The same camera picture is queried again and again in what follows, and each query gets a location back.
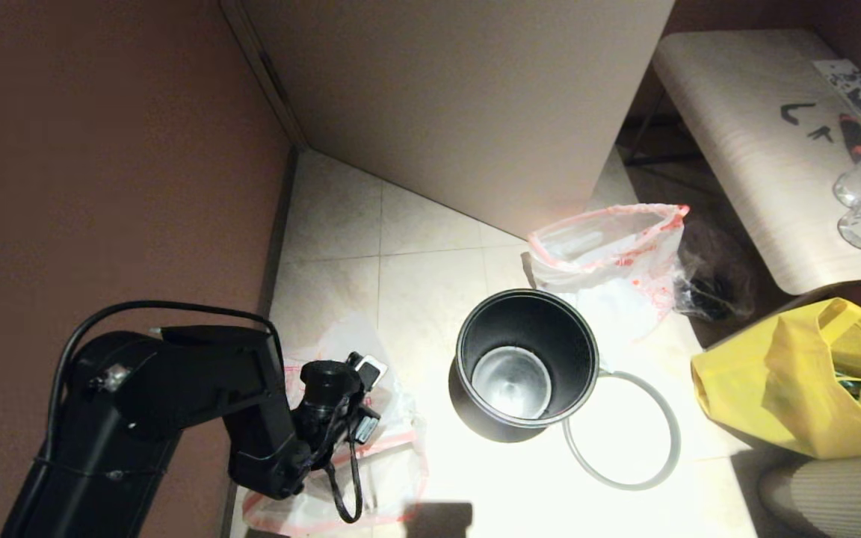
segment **tile floor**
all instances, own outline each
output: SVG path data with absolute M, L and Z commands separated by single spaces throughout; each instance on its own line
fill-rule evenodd
M 588 208 L 635 201 L 614 150 Z M 291 348 L 314 344 L 329 324 L 353 311 L 373 321 L 427 419 L 424 501 L 471 504 L 468 536 L 772 535 L 754 525 L 751 512 L 758 507 L 752 495 L 745 500 L 746 480 L 738 476 L 747 466 L 758 472 L 772 457 L 751 451 L 698 409 L 689 360 L 701 348 L 682 316 L 670 315 L 637 344 L 626 369 L 667 396 L 683 429 L 681 463 L 659 487 L 625 492 L 597 483 L 572 459 L 559 426 L 512 444 L 489 442 L 464 426 L 447 391 L 457 331 L 485 297 L 528 286 L 520 259 L 526 250 L 522 239 L 308 152 L 298 162 L 271 319 Z M 638 391 L 602 379 L 573 419 L 584 456 L 616 480 L 645 479 L 666 456 L 662 415 L 648 398 L 636 398 Z M 749 463 L 731 463 L 739 453 L 750 455 Z M 242 497 L 239 488 L 230 536 L 267 536 L 242 523 Z M 447 532 L 411 529 L 411 538 L 418 534 Z M 338 535 L 394 538 L 407 529 L 382 525 Z

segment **trash bag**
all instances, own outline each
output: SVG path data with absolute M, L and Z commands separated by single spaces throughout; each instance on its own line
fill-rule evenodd
M 677 312 L 707 321 L 741 321 L 753 314 L 756 282 L 749 256 L 731 235 L 707 220 L 690 218 L 679 259 Z
M 417 413 L 416 402 L 404 391 L 393 364 L 368 320 L 352 314 L 334 324 L 318 341 L 317 347 L 284 350 L 284 383 L 291 408 L 304 396 L 301 367 L 318 360 L 344 361 L 351 351 L 373 355 L 387 364 L 383 379 L 372 389 L 365 404 L 380 413 L 378 429 L 368 444 L 357 447 L 363 493 L 361 519 L 355 527 L 371 527 L 404 520 L 417 504 L 427 483 L 428 465 L 424 451 L 426 427 Z M 345 505 L 354 504 L 351 483 L 350 451 L 341 443 L 335 450 L 336 477 Z M 312 471 L 304 480 L 302 493 L 275 501 L 249 491 L 242 504 L 245 523 L 257 531 L 303 536 L 348 528 L 334 507 L 327 474 Z
M 689 211 L 686 205 L 613 205 L 528 236 L 537 288 L 587 320 L 605 371 L 619 370 L 626 347 L 673 309 L 681 275 L 676 250 Z

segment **white plastic bag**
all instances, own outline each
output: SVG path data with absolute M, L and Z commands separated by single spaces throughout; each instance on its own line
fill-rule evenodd
M 626 345 L 673 309 L 676 250 L 686 205 L 613 205 L 528 236 L 537 288 L 572 304 L 589 324 L 601 368 L 619 370 Z
M 300 403 L 304 384 L 302 365 L 317 360 L 344 361 L 351 351 L 373 355 L 389 365 L 383 379 L 372 389 L 365 404 L 380 413 L 378 429 L 368 444 L 357 447 L 363 493 L 363 511 L 355 527 L 402 521 L 407 508 L 423 494 L 427 483 L 424 453 L 425 427 L 413 396 L 407 394 L 387 360 L 374 328 L 361 314 L 352 314 L 318 341 L 317 347 L 284 350 L 285 388 L 291 408 Z M 348 444 L 342 443 L 332 458 L 346 507 L 354 504 Z M 257 531 L 301 536 L 347 528 L 334 507 L 331 485 L 324 471 L 308 474 L 304 491 L 284 501 L 275 501 L 249 491 L 242 505 L 243 517 Z

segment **baseboard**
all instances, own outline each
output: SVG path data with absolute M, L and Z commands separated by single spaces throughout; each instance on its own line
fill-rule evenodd
M 281 263 L 281 250 L 284 248 L 284 228 L 288 224 L 288 210 L 291 207 L 291 192 L 294 190 L 294 174 L 297 171 L 297 157 L 300 150 L 296 146 L 288 152 L 287 165 L 281 178 L 281 191 L 277 198 L 277 208 L 274 211 L 274 223 L 271 238 L 268 241 L 268 255 L 264 265 L 264 279 L 261 282 L 256 314 L 268 316 L 271 312 L 271 302 L 274 299 L 274 282 L 277 280 L 277 268 Z M 237 484 L 228 479 L 228 492 L 225 496 L 225 508 L 222 514 L 221 532 L 219 538 L 228 538 L 232 532 L 232 518 L 235 517 L 235 494 Z
M 274 71 L 271 57 L 264 50 L 257 31 L 254 30 L 248 11 L 245 10 L 241 0 L 220 0 L 220 4 L 221 10 L 225 13 L 225 20 L 232 27 L 232 34 L 235 35 L 242 54 L 252 68 L 254 78 L 257 79 L 269 105 L 274 110 L 274 116 L 277 116 L 278 123 L 281 123 L 281 129 L 284 129 L 288 140 L 298 150 L 308 149 L 307 139 L 297 122 L 297 116 L 294 115 L 294 109 L 291 108 L 291 103 L 288 101 L 283 83 L 278 78 L 277 72 Z

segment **plastic bag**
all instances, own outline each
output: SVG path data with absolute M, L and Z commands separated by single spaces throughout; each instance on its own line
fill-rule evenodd
M 690 219 L 679 246 L 683 274 L 676 311 L 708 321 L 745 320 L 753 314 L 756 283 L 741 245 L 722 229 Z
M 427 483 L 427 457 L 423 448 L 426 428 L 413 396 L 404 391 L 365 317 L 352 314 L 339 321 L 321 337 L 317 347 L 284 351 L 288 403 L 294 409 L 304 395 L 304 384 L 300 381 L 302 365 L 317 360 L 344 361 L 351 351 L 373 355 L 389 365 L 383 379 L 365 399 L 366 405 L 380 413 L 380 423 L 368 444 L 357 447 L 363 510 L 355 525 L 368 527 L 403 521 Z M 348 444 L 342 443 L 332 457 L 346 507 L 354 505 L 349 455 Z M 288 536 L 348 527 L 338 516 L 331 485 L 322 470 L 308 474 L 304 491 L 284 501 L 249 491 L 242 512 L 249 527 Z
M 686 205 L 615 205 L 528 236 L 537 288 L 584 316 L 604 370 L 618 370 L 626 345 L 673 309 L 673 283 L 682 273 L 676 249 L 689 211 Z
M 759 321 L 691 361 L 706 415 L 820 460 L 861 456 L 861 307 L 823 300 Z

